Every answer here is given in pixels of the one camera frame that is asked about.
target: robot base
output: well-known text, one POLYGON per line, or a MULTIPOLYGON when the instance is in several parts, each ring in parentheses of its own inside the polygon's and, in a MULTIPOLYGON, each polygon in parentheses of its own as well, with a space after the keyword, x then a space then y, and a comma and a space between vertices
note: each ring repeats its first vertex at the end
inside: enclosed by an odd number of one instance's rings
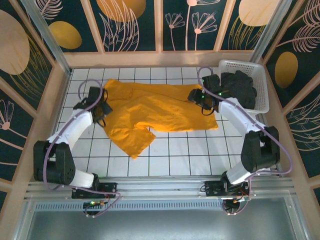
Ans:
MULTIPOLYGON (((97 185, 97 190, 95 191, 114 193, 117 191, 117 183, 99 182, 97 185)), ((116 195, 110 194, 109 197, 111 199, 114 199, 116 198, 116 195)), ((106 196, 103 194, 91 193, 91 192, 83 191, 80 189, 73 189, 71 198, 72 199, 105 199, 106 196)))

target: black garment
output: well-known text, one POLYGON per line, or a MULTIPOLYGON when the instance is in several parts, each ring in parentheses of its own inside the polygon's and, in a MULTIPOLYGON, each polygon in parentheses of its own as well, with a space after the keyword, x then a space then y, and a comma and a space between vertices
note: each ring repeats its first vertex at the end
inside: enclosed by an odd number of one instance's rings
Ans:
POLYGON ((230 91, 245 109, 255 109, 257 90, 253 85, 253 79, 240 70, 221 74, 222 90, 230 91))

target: yellow circle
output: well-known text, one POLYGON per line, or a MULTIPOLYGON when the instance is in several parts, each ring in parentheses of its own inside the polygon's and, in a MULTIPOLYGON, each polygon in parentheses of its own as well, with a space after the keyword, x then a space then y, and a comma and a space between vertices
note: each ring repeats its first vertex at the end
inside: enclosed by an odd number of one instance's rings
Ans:
POLYGON ((49 25, 57 43, 65 49, 76 49, 81 46, 82 39, 78 30, 65 21, 55 21, 49 25))
POLYGON ((0 69, 11 75, 21 74, 30 57, 28 35, 20 23, 0 10, 0 69))
POLYGON ((251 27, 267 25, 280 0, 242 0, 239 5, 241 22, 251 27))
POLYGON ((295 80, 298 71, 298 59, 292 52, 282 53, 275 64, 274 76, 276 84, 285 89, 295 80))
POLYGON ((125 11, 125 4, 128 11, 131 9, 136 18, 139 18, 146 10, 146 0, 96 0, 101 11, 108 18, 116 22, 129 22, 130 16, 125 11))

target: white tile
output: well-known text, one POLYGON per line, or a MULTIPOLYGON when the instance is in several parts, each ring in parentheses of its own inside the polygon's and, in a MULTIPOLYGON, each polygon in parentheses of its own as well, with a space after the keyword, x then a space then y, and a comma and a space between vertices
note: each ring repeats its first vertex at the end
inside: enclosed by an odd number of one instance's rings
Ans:
POLYGON ((150 79, 150 68, 136 68, 134 79, 150 79))
POLYGON ((223 121, 223 128, 225 136, 227 137, 241 137, 240 132, 235 128, 230 121, 223 121))
POLYGON ((135 68, 120 68, 119 79, 135 79, 135 68))
POLYGON ((168 147, 167 138, 156 138, 150 144, 150 156, 168 156, 168 147))
POLYGON ((226 139, 224 137, 208 137, 209 155, 228 155, 226 139))
POLYGON ((74 69, 72 74, 72 80, 87 80, 89 69, 74 69))
POLYGON ((151 84, 167 84, 167 80, 165 79, 151 79, 151 84))
POLYGON ((79 137, 79 139, 92 139, 92 136, 94 135, 94 128, 95 125, 91 124, 90 126, 88 126, 83 133, 81 134, 81 136, 79 137))
POLYGON ((212 175, 221 175, 230 169, 228 155, 210 156, 212 175))
POLYGON ((104 68, 90 68, 88 79, 102 80, 104 77, 104 68))
MULTIPOLYGON (((78 93, 78 89, 79 89, 81 83, 83 83, 83 81, 70 81, 68 94, 76 94, 76 93, 78 93)), ((84 83, 81 86, 80 93, 84 93, 85 85, 86 84, 84 83)))
POLYGON ((189 138, 199 138, 199 137, 205 137, 205 136, 206 136, 205 130, 188 131, 189 138))
POLYGON ((88 157, 74 157, 73 161, 74 161, 75 168, 77 170, 80 170, 83 172, 87 171, 88 161, 89 161, 88 157))
POLYGON ((74 107, 77 103, 81 102, 77 93, 68 93, 65 98, 64 107, 74 107))
POLYGON ((191 175, 211 175, 208 156, 190 156, 191 175))
POLYGON ((150 132, 152 132, 156 138, 167 138, 168 133, 164 131, 156 131, 153 128, 150 128, 150 132))
POLYGON ((188 138, 190 155, 208 155, 207 140, 205 137, 188 138))
POLYGON ((137 84, 150 84, 149 79, 135 79, 134 82, 137 84))
POLYGON ((229 155, 229 158, 232 168, 241 162, 241 155, 229 155))
POLYGON ((103 80, 119 79, 119 68, 105 68, 103 74, 103 80))
POLYGON ((149 156, 149 147, 146 147, 139 155, 139 157, 149 156))
POLYGON ((166 79, 166 68, 165 67, 152 67, 151 68, 151 79, 166 79))
POLYGON ((122 83, 134 83, 135 80, 134 79, 119 79, 119 82, 122 82, 122 83))
POLYGON ((110 157, 107 176, 127 177, 129 157, 110 157))
POLYGON ((188 156, 187 138, 169 138, 170 156, 188 156))
POLYGON ((166 79, 182 79, 181 67, 167 67, 166 79))
POLYGON ((149 175, 149 157, 140 156, 129 159, 129 177, 146 177, 149 175))
POLYGON ((93 139, 90 157, 109 157, 110 139, 93 139))
POLYGON ((182 77, 184 79, 198 79, 196 67, 183 67, 182 77))
POLYGON ((188 156, 170 157, 170 175, 171 176, 189 176, 190 165, 188 156))
POLYGON ((95 81, 87 81, 86 82, 85 89, 84 89, 84 92, 86 93, 86 95, 87 95, 87 93, 89 93, 90 87, 96 87, 96 88, 100 88, 101 87, 102 80, 97 80, 97 82, 95 82, 95 81))
POLYGON ((168 85, 182 85, 182 79, 168 79, 166 81, 168 85))
POLYGON ((106 134, 105 130, 98 124, 95 125, 94 132, 93 132, 94 139, 108 139, 108 135, 106 134))
POLYGON ((185 79, 183 78, 183 85, 196 85, 198 84, 198 79, 185 79))
POLYGON ((169 157, 151 156, 149 174, 150 176, 169 176, 169 157))
POLYGON ((90 157, 88 173, 98 174, 99 177, 106 177, 108 170, 108 157, 90 157))
POLYGON ((211 72, 207 68, 201 69, 200 74, 199 74, 200 78, 203 78, 203 77, 206 77, 206 76, 210 76, 210 75, 211 75, 211 72))
POLYGON ((214 111, 214 117, 215 117, 215 120, 219 121, 221 120, 222 115, 219 112, 214 111))
POLYGON ((73 157, 89 157, 91 139, 79 139, 72 148, 73 157))
POLYGON ((73 107, 64 107, 63 110, 62 110, 60 122, 65 123, 66 121, 68 121, 68 119, 70 118, 73 110, 74 110, 73 107))
POLYGON ((111 142, 110 157, 127 157, 127 156, 128 154, 126 154, 114 142, 111 142))
POLYGON ((169 132, 169 138, 186 138, 186 137, 187 137, 186 131, 169 132))
POLYGON ((207 137, 224 137, 225 136, 224 126, 222 124, 222 121, 216 121, 216 123, 218 125, 218 129, 206 130, 207 137))
POLYGON ((240 155, 244 146, 244 138, 242 137, 227 137, 226 143, 230 155, 240 155))

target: metal base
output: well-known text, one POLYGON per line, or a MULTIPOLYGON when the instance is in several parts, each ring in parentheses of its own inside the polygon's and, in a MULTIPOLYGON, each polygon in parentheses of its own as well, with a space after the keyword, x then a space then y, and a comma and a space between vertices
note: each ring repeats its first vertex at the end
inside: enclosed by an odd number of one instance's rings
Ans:
MULTIPOLYGON (((100 182, 98 185, 99 192, 114 193, 117 191, 116 182, 100 182)), ((114 199, 116 195, 109 195, 111 199, 114 199)), ((74 189, 71 195, 72 199, 105 199, 106 196, 103 194, 91 193, 80 189, 74 189)))
POLYGON ((207 197, 221 197, 221 196, 241 196, 249 195, 249 186, 247 182, 227 188, 227 183, 222 181, 205 181, 205 194, 207 197))

